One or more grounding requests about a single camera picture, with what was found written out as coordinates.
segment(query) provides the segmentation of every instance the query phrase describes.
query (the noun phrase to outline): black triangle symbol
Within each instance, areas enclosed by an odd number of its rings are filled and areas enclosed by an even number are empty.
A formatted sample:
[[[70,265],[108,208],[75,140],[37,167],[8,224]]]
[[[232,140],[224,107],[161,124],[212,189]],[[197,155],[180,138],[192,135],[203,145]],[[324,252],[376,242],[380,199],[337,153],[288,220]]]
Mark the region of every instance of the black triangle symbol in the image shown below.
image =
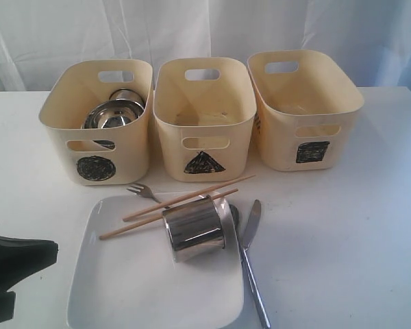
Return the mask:
[[[191,174],[220,173],[224,170],[224,167],[203,151],[199,152],[199,154],[186,165],[186,168],[184,168],[185,173]]]

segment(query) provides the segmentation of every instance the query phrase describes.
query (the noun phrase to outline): plastic bin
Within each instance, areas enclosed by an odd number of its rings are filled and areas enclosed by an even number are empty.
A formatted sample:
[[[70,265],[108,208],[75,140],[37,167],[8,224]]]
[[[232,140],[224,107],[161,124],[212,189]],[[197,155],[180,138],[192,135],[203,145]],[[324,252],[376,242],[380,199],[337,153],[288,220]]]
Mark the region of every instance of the plastic bin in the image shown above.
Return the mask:
[[[295,71],[267,73],[270,63]],[[256,143],[264,163],[280,171],[335,164],[364,99],[327,55],[311,50],[257,53],[248,59],[258,104]]]
[[[219,77],[188,80],[195,70],[215,70]],[[158,76],[154,115],[169,175],[184,182],[238,177],[245,169],[255,113],[243,63],[231,58],[167,62]]]
[[[102,82],[100,72],[132,72],[129,82]],[[81,129],[88,113],[111,93],[129,88],[145,101],[145,111],[123,127]],[[127,184],[149,166],[147,127],[153,103],[152,67],[141,60],[95,60],[68,68],[44,103],[39,119],[72,181],[83,185]],[[112,141],[113,150],[94,141]]]

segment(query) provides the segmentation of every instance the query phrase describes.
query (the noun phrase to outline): white curtain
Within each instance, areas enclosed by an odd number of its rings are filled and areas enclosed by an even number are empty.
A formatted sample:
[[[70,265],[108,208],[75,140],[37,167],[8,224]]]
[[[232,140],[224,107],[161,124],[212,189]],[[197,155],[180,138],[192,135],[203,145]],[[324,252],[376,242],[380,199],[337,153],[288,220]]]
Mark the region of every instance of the white curtain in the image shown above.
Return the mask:
[[[411,0],[0,0],[0,90],[50,90],[70,65],[315,49],[358,86],[411,89]]]

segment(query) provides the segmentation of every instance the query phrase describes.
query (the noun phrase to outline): fork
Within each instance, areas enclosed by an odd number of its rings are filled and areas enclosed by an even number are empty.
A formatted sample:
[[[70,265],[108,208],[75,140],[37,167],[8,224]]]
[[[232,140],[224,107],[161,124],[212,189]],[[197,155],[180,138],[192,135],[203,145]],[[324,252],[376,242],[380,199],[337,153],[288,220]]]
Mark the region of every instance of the fork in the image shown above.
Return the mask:
[[[161,204],[162,202],[157,199],[157,197],[152,193],[151,188],[149,186],[140,184],[140,183],[134,183],[127,187],[127,190],[129,192],[134,193],[135,195],[139,195],[141,197],[147,197],[149,199],[152,199],[153,201],[157,202],[158,204]]]

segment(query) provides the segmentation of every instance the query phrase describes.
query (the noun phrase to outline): white tray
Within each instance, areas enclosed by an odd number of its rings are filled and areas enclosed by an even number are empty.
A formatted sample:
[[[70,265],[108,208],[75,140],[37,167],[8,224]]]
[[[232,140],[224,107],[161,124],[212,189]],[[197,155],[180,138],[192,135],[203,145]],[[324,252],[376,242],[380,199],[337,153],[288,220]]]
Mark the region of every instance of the white tray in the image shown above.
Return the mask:
[[[210,329],[238,317],[243,281],[231,217],[223,220],[225,249],[188,263],[173,262],[162,220],[110,240],[98,239],[124,225],[123,216],[150,205],[141,197],[118,196],[93,208],[68,301],[71,328]]]

